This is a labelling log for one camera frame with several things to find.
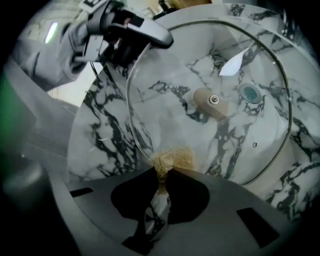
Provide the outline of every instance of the round table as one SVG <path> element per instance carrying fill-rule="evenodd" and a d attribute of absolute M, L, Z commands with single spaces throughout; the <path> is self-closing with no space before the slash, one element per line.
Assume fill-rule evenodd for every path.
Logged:
<path fill-rule="evenodd" d="M 247 188 L 282 211 L 289 219 L 300 217 L 318 193 L 320 178 L 320 72 L 302 47 L 279 35 L 281 20 L 276 13 L 239 4 L 199 5 L 160 18 L 167 28 L 191 20 L 219 18 L 234 23 L 258 38 L 277 56 L 288 78 L 293 122 L 288 143 L 269 169 Z M 128 69 L 107 65 L 94 81 L 78 110 L 68 148 L 70 181 L 102 179 L 145 168 L 130 129 L 126 80 Z M 288 118 L 287 103 L 276 81 L 261 84 L 276 102 L 282 118 Z M 246 134 L 221 134 L 218 143 L 240 147 Z M 237 155 L 216 159 L 217 168 L 231 168 Z"/>

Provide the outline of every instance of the screw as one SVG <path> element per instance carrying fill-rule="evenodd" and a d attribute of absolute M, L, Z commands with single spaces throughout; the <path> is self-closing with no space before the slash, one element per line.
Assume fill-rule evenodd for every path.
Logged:
<path fill-rule="evenodd" d="M 219 102 L 219 97 L 217 95 L 212 95 L 209 99 L 211 104 L 217 104 Z"/>

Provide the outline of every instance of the fluorescent light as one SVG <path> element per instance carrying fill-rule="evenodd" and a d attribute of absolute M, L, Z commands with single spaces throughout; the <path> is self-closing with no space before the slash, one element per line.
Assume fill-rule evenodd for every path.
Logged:
<path fill-rule="evenodd" d="M 58 26 L 58 22 L 52 22 L 50 28 L 49 28 L 49 32 L 48 34 L 46 34 L 46 37 L 45 37 L 45 43 L 47 44 L 50 39 L 54 36 L 54 33 L 57 29 L 57 26 Z"/>

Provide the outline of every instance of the gray sleeve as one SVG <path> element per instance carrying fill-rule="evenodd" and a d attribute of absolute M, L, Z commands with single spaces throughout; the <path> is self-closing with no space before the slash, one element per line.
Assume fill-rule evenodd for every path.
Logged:
<path fill-rule="evenodd" d="M 69 23 L 56 33 L 48 44 L 18 39 L 12 52 L 20 68 L 45 91 L 74 81 L 86 65 L 74 62 L 85 47 L 86 22 Z"/>

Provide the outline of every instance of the transparent pot lid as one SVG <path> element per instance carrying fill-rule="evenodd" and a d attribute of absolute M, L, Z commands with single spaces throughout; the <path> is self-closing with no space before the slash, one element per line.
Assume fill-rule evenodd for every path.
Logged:
<path fill-rule="evenodd" d="M 171 33 L 174 44 L 148 45 L 127 81 L 138 148 L 147 159 L 182 151 L 192 158 L 193 171 L 252 181 L 290 135 L 291 99 L 280 62 L 225 21 L 183 24 Z M 283 108 L 275 107 L 279 103 Z"/>

